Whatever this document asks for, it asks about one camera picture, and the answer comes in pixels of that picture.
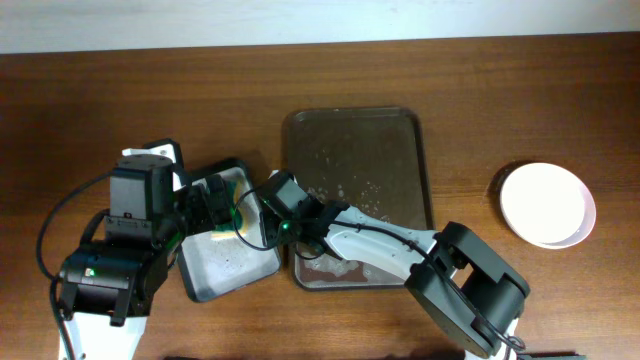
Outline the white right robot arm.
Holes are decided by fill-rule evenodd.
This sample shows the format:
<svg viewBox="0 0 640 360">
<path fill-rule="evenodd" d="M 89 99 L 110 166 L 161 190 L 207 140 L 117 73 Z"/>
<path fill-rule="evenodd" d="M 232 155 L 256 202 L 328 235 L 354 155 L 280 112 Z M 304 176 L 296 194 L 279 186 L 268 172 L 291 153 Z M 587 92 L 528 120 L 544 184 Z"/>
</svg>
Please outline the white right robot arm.
<svg viewBox="0 0 640 360">
<path fill-rule="evenodd" d="M 435 231 L 387 223 L 344 201 L 319 201 L 287 171 L 275 172 L 256 194 L 279 220 L 278 243 L 302 243 L 314 254 L 398 277 L 442 331 L 480 359 L 525 352 L 514 327 L 530 287 L 466 226 L 450 222 Z"/>
</svg>

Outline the small black soapy tray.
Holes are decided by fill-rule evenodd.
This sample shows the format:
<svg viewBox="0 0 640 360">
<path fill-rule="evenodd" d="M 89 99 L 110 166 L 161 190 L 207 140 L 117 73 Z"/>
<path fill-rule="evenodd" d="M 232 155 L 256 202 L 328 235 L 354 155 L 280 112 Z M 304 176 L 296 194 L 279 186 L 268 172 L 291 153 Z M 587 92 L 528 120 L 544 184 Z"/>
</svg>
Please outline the small black soapy tray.
<svg viewBox="0 0 640 360">
<path fill-rule="evenodd" d="M 255 194 L 240 202 L 239 219 L 187 238 L 177 261 L 188 297 L 211 301 L 277 273 L 278 250 L 268 249 L 275 229 Z"/>
</svg>

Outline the pinkish plate with red smear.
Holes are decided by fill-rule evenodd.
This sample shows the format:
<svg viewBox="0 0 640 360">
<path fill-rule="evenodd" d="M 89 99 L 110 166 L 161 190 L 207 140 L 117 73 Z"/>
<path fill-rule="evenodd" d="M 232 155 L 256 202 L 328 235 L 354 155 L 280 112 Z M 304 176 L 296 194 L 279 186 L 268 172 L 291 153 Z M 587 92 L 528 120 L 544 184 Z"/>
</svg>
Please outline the pinkish plate with red smear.
<svg viewBox="0 0 640 360">
<path fill-rule="evenodd" d="M 504 178 L 499 207 L 518 237 L 551 250 L 584 241 L 597 218 L 595 200 L 586 184 L 569 170 L 543 162 L 521 165 Z"/>
</svg>

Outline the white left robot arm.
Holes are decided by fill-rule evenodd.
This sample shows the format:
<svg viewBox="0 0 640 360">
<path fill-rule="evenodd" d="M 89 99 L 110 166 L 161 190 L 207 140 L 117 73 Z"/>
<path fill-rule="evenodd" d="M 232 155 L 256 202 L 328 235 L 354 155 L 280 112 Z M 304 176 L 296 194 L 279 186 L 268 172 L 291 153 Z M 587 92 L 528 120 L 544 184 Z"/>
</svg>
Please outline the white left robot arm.
<svg viewBox="0 0 640 360">
<path fill-rule="evenodd" d="M 220 175 L 195 183 L 168 157 L 125 156 L 105 176 L 109 208 L 87 224 L 51 283 L 66 359 L 131 357 L 183 242 L 232 219 Z"/>
</svg>

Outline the green and yellow sponge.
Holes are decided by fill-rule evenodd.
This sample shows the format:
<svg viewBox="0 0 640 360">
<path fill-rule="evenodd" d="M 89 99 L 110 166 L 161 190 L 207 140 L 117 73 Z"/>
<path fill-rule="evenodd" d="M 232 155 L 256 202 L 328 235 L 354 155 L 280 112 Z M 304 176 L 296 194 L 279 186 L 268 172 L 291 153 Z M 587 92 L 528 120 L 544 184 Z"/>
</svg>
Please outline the green and yellow sponge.
<svg viewBox="0 0 640 360">
<path fill-rule="evenodd" d="M 235 230 L 238 230 L 243 238 L 248 236 L 249 225 L 245 220 L 245 209 L 243 206 L 235 209 L 239 197 L 244 193 L 245 185 L 240 180 L 227 180 L 226 185 L 231 220 L 214 228 L 211 238 L 216 241 L 235 237 Z"/>
</svg>

